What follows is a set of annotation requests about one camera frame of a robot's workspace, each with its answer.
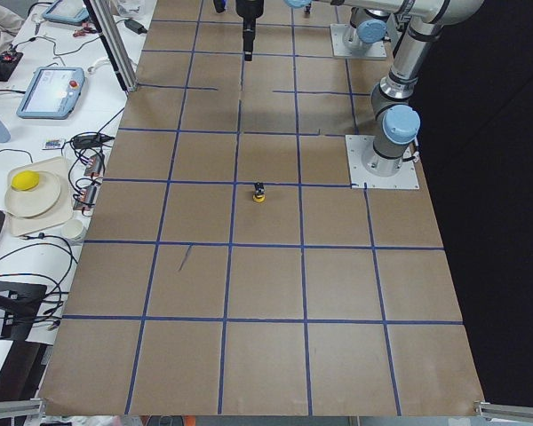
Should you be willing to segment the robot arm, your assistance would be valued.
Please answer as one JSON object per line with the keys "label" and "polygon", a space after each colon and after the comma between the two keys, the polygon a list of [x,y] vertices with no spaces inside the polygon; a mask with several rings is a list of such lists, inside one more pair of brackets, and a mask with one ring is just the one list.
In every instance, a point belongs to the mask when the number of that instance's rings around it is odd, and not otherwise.
{"label": "robot arm", "polygon": [[481,1],[332,1],[352,6],[410,16],[393,65],[371,93],[378,131],[372,146],[362,154],[363,167],[371,174],[388,178],[401,168],[403,155],[419,131],[418,113],[408,106],[420,69],[442,31],[474,15]]}
{"label": "robot arm", "polygon": [[[243,20],[243,58],[252,61],[256,23],[264,13],[264,1],[235,1],[235,11]],[[331,24],[332,54],[340,59],[385,60],[389,12],[352,7],[346,24]]]}

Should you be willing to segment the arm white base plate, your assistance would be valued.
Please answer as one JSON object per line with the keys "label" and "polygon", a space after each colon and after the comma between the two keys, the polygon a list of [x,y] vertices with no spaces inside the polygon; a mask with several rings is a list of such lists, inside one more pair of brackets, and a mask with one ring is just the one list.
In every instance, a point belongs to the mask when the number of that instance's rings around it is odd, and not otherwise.
{"label": "arm white base plate", "polygon": [[386,49],[382,40],[365,43],[349,24],[331,24],[332,54],[339,59],[385,60]]}
{"label": "arm white base plate", "polygon": [[415,163],[405,162],[403,156],[386,159],[374,151],[374,136],[346,135],[346,153],[350,186],[355,189],[418,190]]}

